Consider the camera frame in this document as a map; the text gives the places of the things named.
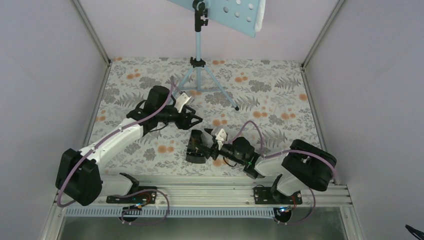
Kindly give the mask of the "black metronome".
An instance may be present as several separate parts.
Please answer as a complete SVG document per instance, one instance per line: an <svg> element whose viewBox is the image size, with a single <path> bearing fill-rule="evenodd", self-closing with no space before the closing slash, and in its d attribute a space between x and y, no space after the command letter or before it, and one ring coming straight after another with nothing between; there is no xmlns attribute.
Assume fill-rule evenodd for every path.
<svg viewBox="0 0 424 240"><path fill-rule="evenodd" d="M191 131L187 148L185 160L192 164L205 164L206 158L204 154L198 149L198 146L203 145L202 131L193 129Z"/></svg>

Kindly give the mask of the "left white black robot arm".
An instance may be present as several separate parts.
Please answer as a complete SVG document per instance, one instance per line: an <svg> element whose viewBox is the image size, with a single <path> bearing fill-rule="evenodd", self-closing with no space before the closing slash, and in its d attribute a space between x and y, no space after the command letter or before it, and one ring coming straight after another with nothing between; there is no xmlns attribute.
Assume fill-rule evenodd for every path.
<svg viewBox="0 0 424 240"><path fill-rule="evenodd" d="M127 146L156 130L159 123L173 123L189 130L203 119L189 106L185 92L178 97L155 85L147 99L139 102L111 132L79 150L67 149L61 156L55 186L56 203L64 208L75 202L88 206L99 197L116 196L131 203L139 197L139 182L127 173L101 174L101 170Z"/></svg>

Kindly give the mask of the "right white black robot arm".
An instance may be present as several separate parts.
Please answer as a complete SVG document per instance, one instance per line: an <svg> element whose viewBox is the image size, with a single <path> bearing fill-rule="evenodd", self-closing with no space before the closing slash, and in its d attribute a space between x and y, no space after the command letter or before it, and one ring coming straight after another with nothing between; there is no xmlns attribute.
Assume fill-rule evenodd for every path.
<svg viewBox="0 0 424 240"><path fill-rule="evenodd" d="M286 150L261 156L242 136L226 142L227 134L222 128L208 129L207 133L212 137L212 145L197 142L195 148L206 159L216 160L222 156L237 163L252 179L275 176L270 195L278 204L301 190L325 192L334 179L337 159L301 139L295 139Z"/></svg>

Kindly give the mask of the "floral patterned table mat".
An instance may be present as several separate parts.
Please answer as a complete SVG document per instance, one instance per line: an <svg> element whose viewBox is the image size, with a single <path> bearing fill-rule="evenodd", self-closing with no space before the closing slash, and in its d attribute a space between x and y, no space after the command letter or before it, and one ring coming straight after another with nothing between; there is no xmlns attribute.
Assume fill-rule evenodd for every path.
<svg viewBox="0 0 424 240"><path fill-rule="evenodd" d="M265 154L288 148L300 139L320 147L316 125L301 75L295 61L208 59L209 71L201 71L204 92L195 90L196 76L186 81L191 107L203 121L196 129L222 127L232 139L246 138ZM183 80L190 67L187 58L117 57L108 80L90 142L112 131L136 105L145 100L153 86L170 86ZM104 168L105 174L127 173L143 176L244 175L240 165L228 159L204 164L186 161L191 133L174 124L158 125L155 132L121 150Z"/></svg>

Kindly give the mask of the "light blue music stand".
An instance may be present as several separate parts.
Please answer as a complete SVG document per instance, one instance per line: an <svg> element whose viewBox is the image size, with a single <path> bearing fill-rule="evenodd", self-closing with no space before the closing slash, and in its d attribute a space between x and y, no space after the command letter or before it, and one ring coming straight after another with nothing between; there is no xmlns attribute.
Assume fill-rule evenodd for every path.
<svg viewBox="0 0 424 240"><path fill-rule="evenodd" d="M239 111L239 106L202 59L201 32L202 28L208 26L209 21L212 20L254 38L257 33L255 32L255 21L259 0L172 0L171 2L192 11L194 14L195 56L190 58L191 67L178 87L181 90L196 90L203 93L221 92L230 105L236 111ZM207 72L217 88L202 88L201 70Z"/></svg>

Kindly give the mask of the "white sheet music paper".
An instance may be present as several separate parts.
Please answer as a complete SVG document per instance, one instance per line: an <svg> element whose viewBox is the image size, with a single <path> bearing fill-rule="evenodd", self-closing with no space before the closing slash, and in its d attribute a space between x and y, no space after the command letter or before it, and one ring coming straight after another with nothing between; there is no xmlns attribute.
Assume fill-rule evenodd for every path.
<svg viewBox="0 0 424 240"><path fill-rule="evenodd" d="M266 0L259 0L257 12L256 12L255 26L254 26L255 32L259 32L262 29L263 19L265 15L265 7L266 7Z"/></svg>

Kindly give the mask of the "black object at corner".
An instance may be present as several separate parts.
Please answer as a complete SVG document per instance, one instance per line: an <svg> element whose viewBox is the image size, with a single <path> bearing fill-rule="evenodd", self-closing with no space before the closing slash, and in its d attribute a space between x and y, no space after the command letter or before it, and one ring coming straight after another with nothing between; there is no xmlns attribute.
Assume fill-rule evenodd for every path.
<svg viewBox="0 0 424 240"><path fill-rule="evenodd" d="M407 231L412 234L416 239L418 240L424 240L424 232L421 230L418 230L408 224L405 225L405 228Z"/></svg>

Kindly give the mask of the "aluminium mounting rail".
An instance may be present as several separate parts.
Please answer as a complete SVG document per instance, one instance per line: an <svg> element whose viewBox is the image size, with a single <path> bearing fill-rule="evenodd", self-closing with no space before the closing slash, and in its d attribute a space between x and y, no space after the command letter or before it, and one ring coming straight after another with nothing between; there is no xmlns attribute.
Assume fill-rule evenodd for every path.
<svg viewBox="0 0 424 240"><path fill-rule="evenodd" d="M330 185L325 192L301 190L287 203L275 203L264 197L255 184L222 182L195 185L188 182L160 182L147 198L147 205L137 208L136 203L117 200L108 203L100 197L88 206L72 204L57 207L58 217L112 217L112 218L264 218L272 219L285 210L339 208L343 212L353 207L348 188Z"/></svg>

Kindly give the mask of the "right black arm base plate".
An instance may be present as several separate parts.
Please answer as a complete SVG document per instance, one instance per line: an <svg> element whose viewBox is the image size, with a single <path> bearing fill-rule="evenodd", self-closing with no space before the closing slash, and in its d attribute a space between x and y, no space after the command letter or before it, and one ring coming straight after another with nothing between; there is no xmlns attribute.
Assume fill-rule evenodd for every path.
<svg viewBox="0 0 424 240"><path fill-rule="evenodd" d="M301 205L303 203L300 191L291 196L286 196L261 184L253 188L253 198L256 205Z"/></svg>

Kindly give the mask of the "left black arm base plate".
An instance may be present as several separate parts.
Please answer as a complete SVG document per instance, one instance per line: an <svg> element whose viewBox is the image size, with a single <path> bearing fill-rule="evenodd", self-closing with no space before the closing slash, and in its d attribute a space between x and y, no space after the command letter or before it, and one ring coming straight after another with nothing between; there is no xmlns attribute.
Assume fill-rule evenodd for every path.
<svg viewBox="0 0 424 240"><path fill-rule="evenodd" d="M155 204L157 197L157 187L156 186L139 186L136 190L131 190L129 194L140 192L137 195L132 195L130 197L116 197L116 196L107 196L107 204L127 204L127 205L136 205L136 204Z"/></svg>

